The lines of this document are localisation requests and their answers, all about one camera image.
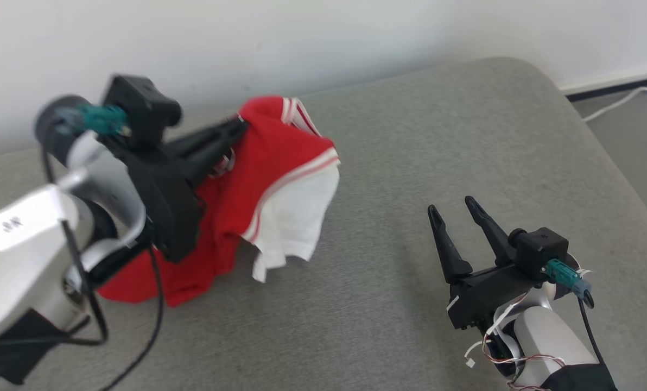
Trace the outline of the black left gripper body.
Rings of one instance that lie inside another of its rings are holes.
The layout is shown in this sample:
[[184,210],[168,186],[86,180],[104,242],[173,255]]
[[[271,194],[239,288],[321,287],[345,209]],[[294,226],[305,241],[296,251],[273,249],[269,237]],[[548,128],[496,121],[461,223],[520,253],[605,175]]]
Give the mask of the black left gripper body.
[[107,135],[101,143],[126,166],[150,220],[155,247],[168,261],[182,262],[197,243],[201,207],[164,141],[134,144],[128,137]]

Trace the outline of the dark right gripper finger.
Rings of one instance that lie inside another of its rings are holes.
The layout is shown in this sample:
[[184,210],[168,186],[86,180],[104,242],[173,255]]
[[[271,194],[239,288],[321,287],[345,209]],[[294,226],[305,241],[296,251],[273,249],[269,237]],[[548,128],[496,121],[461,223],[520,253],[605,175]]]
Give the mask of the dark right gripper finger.
[[472,196],[465,196],[465,204],[472,215],[473,221],[482,228],[482,231],[492,248],[496,257],[495,265],[504,266],[512,264],[516,250],[508,242],[507,233],[499,226],[492,216],[488,215],[475,198]]
[[435,205],[429,205],[427,214],[433,233],[437,253],[442,265],[443,277],[448,284],[454,284],[473,272],[469,262],[462,259],[447,233],[447,224]]

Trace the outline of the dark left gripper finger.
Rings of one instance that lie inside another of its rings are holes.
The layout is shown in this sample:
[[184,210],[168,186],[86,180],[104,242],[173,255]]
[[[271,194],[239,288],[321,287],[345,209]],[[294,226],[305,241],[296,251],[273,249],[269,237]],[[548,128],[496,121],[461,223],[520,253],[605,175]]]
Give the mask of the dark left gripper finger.
[[194,133],[185,136],[185,176],[193,189],[208,178],[214,166],[242,136],[242,133]]
[[175,158],[212,160],[229,151],[247,131],[248,124],[241,118],[230,118],[165,144],[165,151]]

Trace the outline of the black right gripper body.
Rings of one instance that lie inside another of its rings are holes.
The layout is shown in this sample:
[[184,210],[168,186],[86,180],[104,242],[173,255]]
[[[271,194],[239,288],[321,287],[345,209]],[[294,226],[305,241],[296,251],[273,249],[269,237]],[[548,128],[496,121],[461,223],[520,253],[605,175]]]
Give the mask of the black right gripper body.
[[547,280],[546,274],[528,275],[516,264],[480,270],[449,285],[448,317],[455,329],[465,329]]

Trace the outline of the red basketball jersey number 23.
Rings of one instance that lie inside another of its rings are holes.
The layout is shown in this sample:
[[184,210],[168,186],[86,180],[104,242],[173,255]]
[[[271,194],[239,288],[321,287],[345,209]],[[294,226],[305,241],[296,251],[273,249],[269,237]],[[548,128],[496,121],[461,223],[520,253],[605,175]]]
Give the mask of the red basketball jersey number 23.
[[261,283],[289,257],[310,260],[337,191],[338,153],[301,100],[255,97],[239,115],[249,127],[235,157],[197,189],[208,207],[197,245],[177,264],[158,260],[170,307],[199,297],[216,277],[232,272],[241,242],[258,250],[252,277]]

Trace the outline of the white wall baseboard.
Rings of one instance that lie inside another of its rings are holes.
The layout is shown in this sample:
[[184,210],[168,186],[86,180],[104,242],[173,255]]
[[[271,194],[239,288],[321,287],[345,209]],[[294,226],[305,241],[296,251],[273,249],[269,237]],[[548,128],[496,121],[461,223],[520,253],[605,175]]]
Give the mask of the white wall baseboard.
[[617,92],[647,87],[647,70],[620,75],[609,75],[591,81],[577,82],[559,87],[570,102],[579,102]]

